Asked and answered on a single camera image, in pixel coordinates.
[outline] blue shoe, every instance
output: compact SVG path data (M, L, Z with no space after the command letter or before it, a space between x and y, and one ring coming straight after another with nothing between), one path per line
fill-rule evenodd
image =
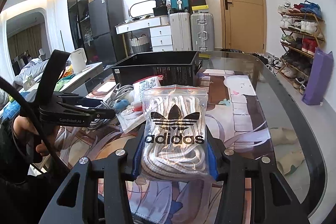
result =
M306 7L300 9L302 13L312 13L315 14L318 18L322 19L321 8L318 4L309 2L308 0L305 0L304 4Z

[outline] beige slipper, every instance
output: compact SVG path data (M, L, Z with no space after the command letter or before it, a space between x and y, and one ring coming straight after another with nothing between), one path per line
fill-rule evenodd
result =
M284 176L293 174L296 169L305 161L302 150L286 154L279 161L277 167Z
M271 133L273 146L279 144L294 144L298 141L293 129L273 127L269 129L269 132Z

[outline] silver screw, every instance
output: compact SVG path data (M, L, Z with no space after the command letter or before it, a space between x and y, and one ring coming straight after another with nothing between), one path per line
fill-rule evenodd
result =
M115 152L115 154L116 154L117 156L122 156L123 154L125 154L125 150L124 150L124 149L118 149L118 150Z
M225 149L224 153L225 153L225 155L231 156L231 155L233 155L234 151L232 149Z
M88 162L88 158L87 157L82 157L82 158L79 159L79 163L80 164L85 164L87 162Z
M262 161L263 163L265 163L265 164L268 164L268 163L271 162L271 160L270 160L269 157L262 157L262 158L261 158L261 161Z

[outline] glass table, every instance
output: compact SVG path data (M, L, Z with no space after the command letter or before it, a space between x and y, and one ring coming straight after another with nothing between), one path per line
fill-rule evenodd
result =
M206 54L198 75L199 85L209 94L206 123L212 135L244 157L275 160L305 213L311 215L324 195L326 169L300 109L256 57L235 52ZM113 68L109 68L74 93L103 98L114 85L113 79ZM72 167L83 156L105 158L136 135L136 128L124 133L114 119L94 131L61 128L56 146L60 158ZM103 180L98 188L103 197ZM253 215L252 188L253 181L246 179L244 223L250 223ZM134 217L144 223L214 223L221 196L221 185L201 180L127 182L127 190Z

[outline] adidas bag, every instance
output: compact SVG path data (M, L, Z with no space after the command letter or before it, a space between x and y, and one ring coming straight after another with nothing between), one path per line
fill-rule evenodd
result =
M205 111L208 94L192 86L145 90L142 175L148 180L189 181L209 175Z

